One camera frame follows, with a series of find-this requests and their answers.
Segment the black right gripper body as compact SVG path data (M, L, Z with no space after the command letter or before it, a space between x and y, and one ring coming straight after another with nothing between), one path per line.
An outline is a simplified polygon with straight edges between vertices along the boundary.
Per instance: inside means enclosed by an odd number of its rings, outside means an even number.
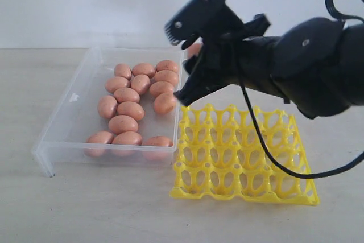
M209 93L234 84L269 95L283 94L270 75L272 48L278 37L263 36L269 26L266 15L257 14L241 28L226 28L205 40Z

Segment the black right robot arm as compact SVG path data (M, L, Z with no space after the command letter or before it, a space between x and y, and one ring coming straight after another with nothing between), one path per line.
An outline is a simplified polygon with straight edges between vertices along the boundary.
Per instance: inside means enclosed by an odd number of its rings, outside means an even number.
M200 52L183 63L188 78L175 93L184 106L234 84L294 103L307 118L330 117L363 105L363 18L325 0L328 18L314 17L282 36L266 36L257 14L243 22L226 0L190 0L165 25L173 45Z

